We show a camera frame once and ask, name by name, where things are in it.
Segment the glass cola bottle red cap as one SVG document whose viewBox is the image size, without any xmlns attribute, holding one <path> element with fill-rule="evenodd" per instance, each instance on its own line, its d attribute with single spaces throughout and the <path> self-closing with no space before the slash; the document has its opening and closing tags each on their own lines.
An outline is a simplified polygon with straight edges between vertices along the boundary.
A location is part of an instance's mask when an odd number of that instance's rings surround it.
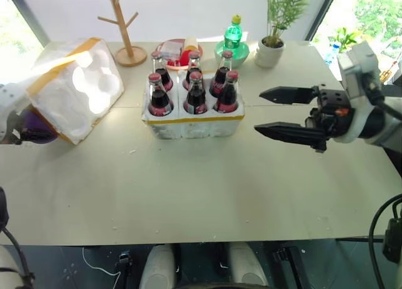
<svg viewBox="0 0 402 289">
<path fill-rule="evenodd" d="M 159 73 L 148 75 L 150 101 L 148 110 L 150 114 L 156 117 L 169 115 L 173 110 L 173 103 L 170 100 L 162 83 Z"/>
<path fill-rule="evenodd" d="M 217 96 L 214 110 L 219 113 L 234 112 L 237 107 L 237 82 L 239 79 L 238 71 L 231 70 L 226 73 L 225 83 Z"/>
<path fill-rule="evenodd" d="M 193 115 L 207 112 L 203 77 L 199 71 L 193 71 L 189 75 L 188 93 L 183 108 L 187 113 Z"/>
<path fill-rule="evenodd" d="M 182 81 L 183 88 L 188 90 L 189 85 L 190 85 L 190 74 L 192 72 L 200 72 L 202 73 L 201 65 L 200 65 L 200 52 L 198 51 L 190 51 L 188 54 L 188 68 L 187 68 L 187 74 L 185 78 Z"/>
<path fill-rule="evenodd" d="M 153 71 L 161 75 L 162 84 L 167 92 L 173 88 L 173 81 L 167 71 L 166 62 L 163 55 L 159 51 L 151 53 L 153 63 Z"/>
<path fill-rule="evenodd" d="M 224 50 L 222 52 L 222 59 L 210 82 L 209 88 L 210 94 L 215 98 L 218 98 L 219 94 L 222 92 L 225 84 L 226 73 L 232 69 L 232 58 L 233 52 L 231 50 Z"/>
</svg>

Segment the white rounded robot leg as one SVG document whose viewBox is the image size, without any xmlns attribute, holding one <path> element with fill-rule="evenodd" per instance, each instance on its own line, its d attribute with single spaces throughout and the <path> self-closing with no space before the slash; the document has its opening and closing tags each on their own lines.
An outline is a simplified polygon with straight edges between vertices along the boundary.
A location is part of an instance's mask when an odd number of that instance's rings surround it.
<svg viewBox="0 0 402 289">
<path fill-rule="evenodd" d="M 268 280 L 254 251 L 246 242 L 230 242 L 228 258 L 234 283 L 268 286 Z"/>
<path fill-rule="evenodd" d="M 139 289 L 173 289 L 176 285 L 176 266 L 173 246 L 154 246 L 146 260 Z"/>
</svg>

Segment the green glass bowl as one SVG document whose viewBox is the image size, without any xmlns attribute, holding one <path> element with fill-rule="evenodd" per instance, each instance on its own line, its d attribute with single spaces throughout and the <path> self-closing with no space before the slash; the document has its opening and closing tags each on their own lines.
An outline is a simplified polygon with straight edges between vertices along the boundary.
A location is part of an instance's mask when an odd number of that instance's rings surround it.
<svg viewBox="0 0 402 289">
<path fill-rule="evenodd" d="M 215 54 L 215 60 L 217 64 L 220 64 L 222 61 L 222 52 L 224 51 L 224 42 L 220 41 L 218 44 L 216 44 L 215 49 L 214 49 L 214 54 Z M 240 42 L 240 45 L 238 48 L 236 48 L 233 51 L 233 58 L 232 58 L 232 68 L 236 69 L 239 68 L 242 63 L 246 60 L 246 58 L 249 55 L 249 47 L 246 43 Z"/>
</svg>

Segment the green plastic soda bottle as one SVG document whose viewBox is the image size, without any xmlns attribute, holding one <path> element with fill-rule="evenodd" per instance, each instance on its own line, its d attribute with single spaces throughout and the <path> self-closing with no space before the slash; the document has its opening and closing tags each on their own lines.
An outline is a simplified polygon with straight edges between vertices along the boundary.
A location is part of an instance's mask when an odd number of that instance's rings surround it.
<svg viewBox="0 0 402 289">
<path fill-rule="evenodd" d="M 232 17 L 231 25 L 227 27 L 224 34 L 224 48 L 233 50 L 239 47 L 242 39 L 241 16 L 235 14 Z"/>
</svg>

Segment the dark window frame post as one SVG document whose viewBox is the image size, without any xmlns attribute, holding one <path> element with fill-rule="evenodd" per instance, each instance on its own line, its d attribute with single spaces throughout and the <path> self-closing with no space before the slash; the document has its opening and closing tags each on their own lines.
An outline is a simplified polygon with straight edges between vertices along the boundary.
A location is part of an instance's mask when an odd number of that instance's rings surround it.
<svg viewBox="0 0 402 289">
<path fill-rule="evenodd" d="M 311 0 L 307 9 L 307 20 L 303 40 L 312 41 L 334 0 Z"/>
<path fill-rule="evenodd" d="M 42 46 L 47 46 L 49 44 L 50 39 L 46 34 L 45 30 L 38 22 L 37 18 L 33 14 L 32 10 L 28 6 L 25 0 L 12 0 L 14 5 L 17 7 L 18 11 L 21 13 L 24 20 L 27 22 L 32 32 L 37 37 L 38 41 Z"/>
</svg>

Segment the white foam taped box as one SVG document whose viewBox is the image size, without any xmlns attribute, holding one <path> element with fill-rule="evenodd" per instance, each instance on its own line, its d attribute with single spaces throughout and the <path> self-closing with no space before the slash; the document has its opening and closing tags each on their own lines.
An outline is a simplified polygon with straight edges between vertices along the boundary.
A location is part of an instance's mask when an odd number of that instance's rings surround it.
<svg viewBox="0 0 402 289">
<path fill-rule="evenodd" d="M 63 139 L 83 141 L 124 92 L 107 43 L 100 38 L 48 44 L 33 66 L 27 94 Z"/>
</svg>

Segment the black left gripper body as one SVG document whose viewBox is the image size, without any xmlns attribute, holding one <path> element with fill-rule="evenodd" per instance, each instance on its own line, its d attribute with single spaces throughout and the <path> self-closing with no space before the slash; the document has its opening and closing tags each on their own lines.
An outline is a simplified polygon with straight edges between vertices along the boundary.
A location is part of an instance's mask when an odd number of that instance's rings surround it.
<svg viewBox="0 0 402 289">
<path fill-rule="evenodd" d="M 21 141 L 36 144 L 47 144 L 58 138 L 53 128 L 32 108 L 21 111 L 16 130 Z"/>
</svg>

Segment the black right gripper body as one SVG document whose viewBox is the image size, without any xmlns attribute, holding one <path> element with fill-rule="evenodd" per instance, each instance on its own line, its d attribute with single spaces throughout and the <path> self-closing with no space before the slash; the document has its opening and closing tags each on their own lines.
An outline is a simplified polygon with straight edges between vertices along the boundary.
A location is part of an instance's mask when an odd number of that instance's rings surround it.
<svg viewBox="0 0 402 289">
<path fill-rule="evenodd" d="M 305 120 L 303 139 L 324 140 L 345 134 L 354 115 L 345 91 L 321 89 L 319 86 L 305 90 L 303 96 L 307 104 L 315 99 L 317 105 Z"/>
</svg>

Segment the black table leg bracket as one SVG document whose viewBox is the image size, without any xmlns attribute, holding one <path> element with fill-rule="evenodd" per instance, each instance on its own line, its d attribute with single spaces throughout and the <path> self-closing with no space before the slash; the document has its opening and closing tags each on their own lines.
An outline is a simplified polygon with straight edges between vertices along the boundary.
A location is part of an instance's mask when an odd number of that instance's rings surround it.
<svg viewBox="0 0 402 289">
<path fill-rule="evenodd" d="M 123 251 L 119 255 L 119 259 L 116 263 L 116 271 L 119 272 L 119 276 L 116 277 L 116 285 L 114 289 L 126 289 L 128 277 L 131 276 L 132 258 L 129 251 Z"/>
<path fill-rule="evenodd" d="M 289 289 L 283 263 L 288 263 L 297 289 L 311 289 L 300 250 L 296 246 L 285 246 L 273 252 L 274 284 L 279 289 Z"/>
</svg>

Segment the wooden mug tree stand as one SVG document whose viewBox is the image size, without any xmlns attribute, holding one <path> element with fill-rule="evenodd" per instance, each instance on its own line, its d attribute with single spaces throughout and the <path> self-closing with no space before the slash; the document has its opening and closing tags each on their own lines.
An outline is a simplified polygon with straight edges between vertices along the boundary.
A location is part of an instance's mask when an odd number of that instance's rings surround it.
<svg viewBox="0 0 402 289">
<path fill-rule="evenodd" d="M 135 67 L 141 65 L 147 59 L 146 51 L 139 47 L 134 46 L 131 43 L 128 28 L 132 22 L 138 17 L 138 12 L 135 12 L 127 21 L 124 19 L 124 15 L 121 9 L 120 0 L 109 0 L 112 10 L 115 15 L 115 19 L 109 19 L 98 16 L 99 21 L 116 25 L 119 28 L 122 42 L 124 47 L 118 50 L 114 56 L 116 62 L 123 67 Z"/>
</svg>

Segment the green plant in white pot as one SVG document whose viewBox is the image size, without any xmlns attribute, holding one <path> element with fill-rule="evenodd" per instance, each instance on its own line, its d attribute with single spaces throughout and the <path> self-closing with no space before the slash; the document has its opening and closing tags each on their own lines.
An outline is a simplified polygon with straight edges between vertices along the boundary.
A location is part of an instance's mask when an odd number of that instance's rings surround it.
<svg viewBox="0 0 402 289">
<path fill-rule="evenodd" d="M 310 0 L 266 0 L 267 34 L 258 41 L 254 56 L 256 65 L 275 67 L 285 49 L 282 34 L 304 14 Z"/>
</svg>

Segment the clear water bottle blue label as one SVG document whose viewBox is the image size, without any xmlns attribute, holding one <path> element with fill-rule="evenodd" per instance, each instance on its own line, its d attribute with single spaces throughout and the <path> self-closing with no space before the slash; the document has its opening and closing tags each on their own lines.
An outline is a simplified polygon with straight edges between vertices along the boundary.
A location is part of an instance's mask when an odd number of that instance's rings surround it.
<svg viewBox="0 0 402 289">
<path fill-rule="evenodd" d="M 338 53 L 340 52 L 342 44 L 339 41 L 335 41 L 329 48 L 329 51 L 324 56 L 324 61 L 327 66 L 331 66 L 332 62 L 337 58 Z"/>
</svg>

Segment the white snack packet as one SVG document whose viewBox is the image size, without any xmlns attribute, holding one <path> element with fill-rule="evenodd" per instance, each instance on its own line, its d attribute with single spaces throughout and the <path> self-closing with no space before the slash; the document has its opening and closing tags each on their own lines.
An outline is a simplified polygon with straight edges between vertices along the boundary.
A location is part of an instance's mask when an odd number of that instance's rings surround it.
<svg viewBox="0 0 402 289">
<path fill-rule="evenodd" d="M 161 51 L 169 56 L 180 56 L 185 39 L 171 39 L 163 43 Z"/>
</svg>

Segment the pink round basket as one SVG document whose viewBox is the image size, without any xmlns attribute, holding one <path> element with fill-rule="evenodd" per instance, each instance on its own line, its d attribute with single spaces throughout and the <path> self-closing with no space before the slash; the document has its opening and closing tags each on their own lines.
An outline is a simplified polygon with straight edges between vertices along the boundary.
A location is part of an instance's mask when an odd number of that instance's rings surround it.
<svg viewBox="0 0 402 289">
<path fill-rule="evenodd" d="M 197 51 L 200 57 L 203 55 L 203 48 L 196 38 L 174 38 L 161 42 L 156 47 L 161 52 L 170 70 L 185 70 L 188 68 L 189 53 Z"/>
</svg>

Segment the white foam bottle crate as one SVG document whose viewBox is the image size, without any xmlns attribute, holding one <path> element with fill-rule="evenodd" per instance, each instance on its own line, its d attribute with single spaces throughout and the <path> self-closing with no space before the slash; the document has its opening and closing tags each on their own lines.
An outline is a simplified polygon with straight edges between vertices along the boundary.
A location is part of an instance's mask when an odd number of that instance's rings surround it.
<svg viewBox="0 0 402 289">
<path fill-rule="evenodd" d="M 142 121 L 150 128 L 151 132 L 158 139 L 179 139 L 179 138 L 206 138 L 230 136 L 245 116 L 244 101 L 237 89 L 237 108 L 233 112 L 222 113 L 214 110 L 216 98 L 209 92 L 209 86 L 213 73 L 203 75 L 206 86 L 207 112 L 203 114 L 190 114 L 184 109 L 184 102 L 188 91 L 182 85 L 186 71 L 181 70 L 170 74 L 173 80 L 173 88 L 168 92 L 168 97 L 173 103 L 173 110 L 166 116 L 154 116 L 150 113 L 148 106 L 151 102 L 151 91 L 149 82 L 145 82 L 143 92 Z"/>
</svg>

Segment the small leafy green plant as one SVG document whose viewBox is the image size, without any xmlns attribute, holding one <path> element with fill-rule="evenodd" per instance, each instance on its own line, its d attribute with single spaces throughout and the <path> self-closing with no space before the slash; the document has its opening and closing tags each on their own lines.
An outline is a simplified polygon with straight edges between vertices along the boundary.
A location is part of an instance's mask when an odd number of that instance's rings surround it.
<svg viewBox="0 0 402 289">
<path fill-rule="evenodd" d="M 356 38 L 360 34 L 360 31 L 349 31 L 346 27 L 341 27 L 336 29 L 332 40 L 340 45 L 339 52 L 342 53 L 348 50 L 352 45 L 357 44 Z"/>
</svg>

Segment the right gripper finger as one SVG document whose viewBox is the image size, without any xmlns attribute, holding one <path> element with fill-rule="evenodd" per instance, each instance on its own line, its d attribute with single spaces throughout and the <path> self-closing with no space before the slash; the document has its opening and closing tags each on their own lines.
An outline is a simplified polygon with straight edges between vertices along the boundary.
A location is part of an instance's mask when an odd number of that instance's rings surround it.
<svg viewBox="0 0 402 289">
<path fill-rule="evenodd" d="M 307 128 L 295 123 L 275 122 L 255 125 L 254 129 L 273 140 L 306 145 L 320 153 L 327 150 L 327 137 L 324 130 L 319 128 Z"/>
<path fill-rule="evenodd" d="M 275 104 L 309 104 L 318 93 L 318 86 L 311 88 L 278 86 L 261 92 L 259 96 Z"/>
</svg>

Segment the cream cylinder container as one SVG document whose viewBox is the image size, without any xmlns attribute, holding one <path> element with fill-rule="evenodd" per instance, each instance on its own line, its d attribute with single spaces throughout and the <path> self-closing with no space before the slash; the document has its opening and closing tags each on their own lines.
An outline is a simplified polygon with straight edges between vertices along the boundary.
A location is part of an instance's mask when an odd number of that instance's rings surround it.
<svg viewBox="0 0 402 289">
<path fill-rule="evenodd" d="M 197 51 L 198 50 L 198 42 L 196 37 L 187 37 L 185 38 L 184 44 L 183 44 L 183 51 Z"/>
</svg>

